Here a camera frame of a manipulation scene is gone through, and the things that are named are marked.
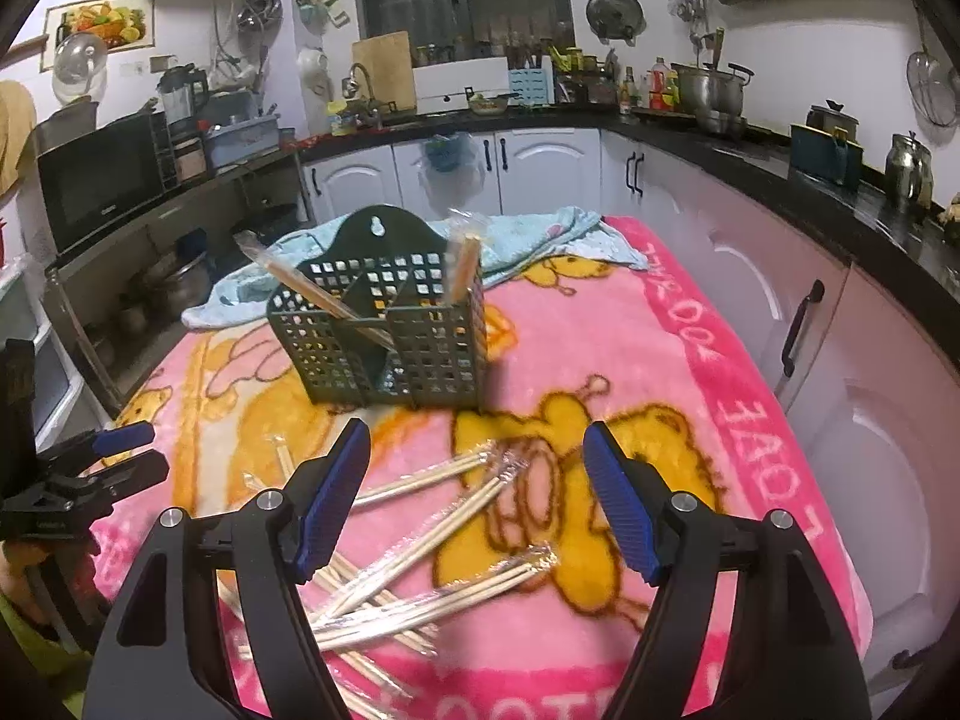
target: cutting board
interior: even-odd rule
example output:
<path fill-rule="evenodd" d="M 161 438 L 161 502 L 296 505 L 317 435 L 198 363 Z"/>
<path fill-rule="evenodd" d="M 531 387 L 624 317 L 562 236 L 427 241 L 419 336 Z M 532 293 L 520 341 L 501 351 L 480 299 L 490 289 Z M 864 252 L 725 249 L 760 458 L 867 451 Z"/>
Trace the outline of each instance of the cutting board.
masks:
<path fill-rule="evenodd" d="M 410 36 L 392 32 L 353 44 L 353 61 L 370 71 L 376 98 L 383 103 L 397 104 L 397 110 L 416 108 L 414 65 L 410 56 Z M 370 96 L 363 73 L 357 74 L 361 93 Z"/>
<path fill-rule="evenodd" d="M 16 81 L 0 81 L 0 103 L 7 114 L 7 147 L 3 149 L 0 164 L 0 194 L 6 194 L 16 183 L 16 162 L 37 126 L 37 110 L 27 87 Z"/>

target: white cabinet door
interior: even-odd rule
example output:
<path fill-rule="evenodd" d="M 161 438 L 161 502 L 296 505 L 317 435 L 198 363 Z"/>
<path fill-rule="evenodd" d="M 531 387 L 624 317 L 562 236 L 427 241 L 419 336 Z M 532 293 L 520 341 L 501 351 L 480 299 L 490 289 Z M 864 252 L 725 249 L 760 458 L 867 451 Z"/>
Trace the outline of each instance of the white cabinet door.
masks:
<path fill-rule="evenodd" d="M 496 137 L 493 132 L 486 135 L 474 135 L 474 145 L 480 153 L 480 170 L 483 173 L 483 188 L 478 194 L 467 196 L 462 185 L 454 180 L 443 183 L 446 176 L 437 175 L 433 196 L 429 196 L 421 185 L 421 160 L 424 159 L 422 145 L 424 141 L 399 143 L 394 146 L 394 160 L 397 163 L 397 178 L 400 180 L 400 195 L 403 207 L 425 221 L 439 220 L 450 215 L 450 209 L 474 213 L 499 215 L 500 183 L 496 162 Z"/>
<path fill-rule="evenodd" d="M 515 129 L 496 133 L 506 214 L 548 214 L 565 205 L 600 210 L 600 133 Z"/>
<path fill-rule="evenodd" d="M 787 416 L 870 598 L 868 677 L 935 640 L 960 598 L 957 415 L 955 371 L 853 269 Z"/>
<path fill-rule="evenodd" d="M 390 146 L 367 148 L 304 167 L 317 223 L 368 205 L 400 205 L 400 185 Z"/>
<path fill-rule="evenodd" d="M 603 214 L 636 215 L 640 210 L 634 175 L 640 170 L 637 158 L 642 151 L 637 141 L 616 132 L 600 133 L 600 211 Z"/>
<path fill-rule="evenodd" d="M 827 333 L 847 270 L 699 167 L 649 146 L 643 156 L 637 216 L 664 239 L 731 324 L 781 404 L 789 406 Z M 801 313 L 805 298 L 816 293 L 822 293 L 819 302 L 810 301 Z M 788 347 L 791 324 L 800 315 L 800 332 Z"/>

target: pink blanket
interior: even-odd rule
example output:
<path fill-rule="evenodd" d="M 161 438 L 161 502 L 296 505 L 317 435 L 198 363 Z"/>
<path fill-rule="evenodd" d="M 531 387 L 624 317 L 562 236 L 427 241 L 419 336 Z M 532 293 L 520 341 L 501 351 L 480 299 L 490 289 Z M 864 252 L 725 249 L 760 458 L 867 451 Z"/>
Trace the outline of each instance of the pink blanket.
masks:
<path fill-rule="evenodd" d="M 649 257 L 649 271 L 553 258 L 486 294 L 494 386 L 481 415 L 311 405 L 262 323 L 186 338 L 125 413 L 152 420 L 155 446 L 173 470 L 167 483 L 98 524 L 101 589 L 117 591 L 152 521 L 172 502 L 195 515 L 234 508 L 249 495 L 244 471 L 281 485 L 272 436 L 300 461 L 322 454 L 347 419 L 361 416 L 373 431 L 365 487 L 491 437 L 507 440 L 530 464 L 520 483 L 392 589 L 409 596 L 469 578 L 533 543 L 552 544 L 559 565 L 534 586 L 445 620 L 433 661 L 395 643 L 368 654 L 414 688 L 414 702 L 397 707 L 414 717 L 593 720 L 654 595 L 622 565 L 583 469 L 584 429 L 606 419 L 627 455 L 654 464 L 671 488 L 741 517 L 793 512 L 862 654 L 872 624 L 866 596 L 776 399 L 661 242 L 635 220 L 611 222 Z M 352 515 L 338 549 L 367 565 L 468 481 Z M 716 690 L 735 586 L 733 577 L 718 586 L 689 712 Z M 238 629 L 229 620 L 230 642 Z M 253 666 L 237 659 L 235 675 L 245 703 L 266 712 Z"/>

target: fruit picture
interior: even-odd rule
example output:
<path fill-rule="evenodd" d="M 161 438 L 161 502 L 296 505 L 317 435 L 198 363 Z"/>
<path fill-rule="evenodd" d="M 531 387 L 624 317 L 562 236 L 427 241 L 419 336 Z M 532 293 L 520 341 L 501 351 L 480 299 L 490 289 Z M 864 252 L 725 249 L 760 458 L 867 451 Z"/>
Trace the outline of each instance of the fruit picture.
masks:
<path fill-rule="evenodd" d="M 56 47 L 76 32 L 102 38 L 111 52 L 152 47 L 154 0 L 90 0 L 48 8 L 45 33 L 50 36 L 40 71 L 53 66 Z"/>

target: blue gripper pad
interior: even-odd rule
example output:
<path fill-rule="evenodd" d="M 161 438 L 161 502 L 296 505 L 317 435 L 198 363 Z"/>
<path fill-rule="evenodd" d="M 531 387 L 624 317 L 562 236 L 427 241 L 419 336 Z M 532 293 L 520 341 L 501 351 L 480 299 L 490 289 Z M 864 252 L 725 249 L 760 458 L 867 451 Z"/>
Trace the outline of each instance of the blue gripper pad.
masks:
<path fill-rule="evenodd" d="M 587 428 L 584 466 L 623 560 L 647 584 L 657 584 L 661 562 L 656 556 L 653 519 L 621 466 L 635 462 L 624 457 L 606 425 L 594 422 Z"/>
<path fill-rule="evenodd" d="M 150 422 L 134 422 L 116 430 L 104 430 L 93 440 L 93 451 L 99 458 L 108 458 L 145 446 L 154 440 L 154 426 Z"/>
<path fill-rule="evenodd" d="M 326 459 L 328 471 L 301 519 L 299 548 L 291 566 L 297 584 L 309 581 L 330 562 L 370 464 L 370 428 L 351 419 Z"/>

